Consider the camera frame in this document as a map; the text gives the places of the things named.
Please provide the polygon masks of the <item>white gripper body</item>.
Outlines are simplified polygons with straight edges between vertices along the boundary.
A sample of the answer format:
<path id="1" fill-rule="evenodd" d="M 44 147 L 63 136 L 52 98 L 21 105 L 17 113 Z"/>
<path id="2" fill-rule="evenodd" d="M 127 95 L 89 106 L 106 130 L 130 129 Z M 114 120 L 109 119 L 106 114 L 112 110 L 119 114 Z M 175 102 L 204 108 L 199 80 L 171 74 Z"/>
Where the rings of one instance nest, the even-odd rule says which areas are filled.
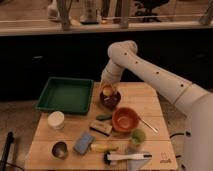
<path id="1" fill-rule="evenodd" d="M 119 83 L 123 68 L 114 63 L 108 63 L 101 74 L 101 82 L 105 84 Z"/>

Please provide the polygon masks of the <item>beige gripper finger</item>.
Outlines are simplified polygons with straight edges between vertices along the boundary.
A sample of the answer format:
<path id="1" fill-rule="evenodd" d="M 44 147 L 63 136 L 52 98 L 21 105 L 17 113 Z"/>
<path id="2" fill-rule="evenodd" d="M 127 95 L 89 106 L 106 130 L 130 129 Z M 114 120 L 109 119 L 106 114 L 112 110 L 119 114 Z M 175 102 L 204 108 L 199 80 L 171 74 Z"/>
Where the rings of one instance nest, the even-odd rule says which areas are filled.
<path id="1" fill-rule="evenodd" d="M 118 96 L 118 88 L 117 88 L 117 85 L 113 85 L 113 95 Z"/>
<path id="2" fill-rule="evenodd" d="M 105 87 L 105 82 L 103 80 L 101 80 L 100 86 L 99 86 L 99 92 L 102 95 L 104 95 L 104 87 Z"/>

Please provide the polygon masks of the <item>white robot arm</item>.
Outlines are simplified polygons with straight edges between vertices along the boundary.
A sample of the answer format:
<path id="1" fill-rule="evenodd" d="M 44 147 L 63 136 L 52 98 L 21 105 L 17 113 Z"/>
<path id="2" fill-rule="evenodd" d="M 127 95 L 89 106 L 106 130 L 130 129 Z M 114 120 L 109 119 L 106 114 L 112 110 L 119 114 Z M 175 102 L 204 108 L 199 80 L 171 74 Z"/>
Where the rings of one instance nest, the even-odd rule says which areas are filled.
<path id="1" fill-rule="evenodd" d="M 213 171 L 213 93 L 137 56 L 134 41 L 112 43 L 101 81 L 116 84 L 130 70 L 186 115 L 179 171 Z"/>

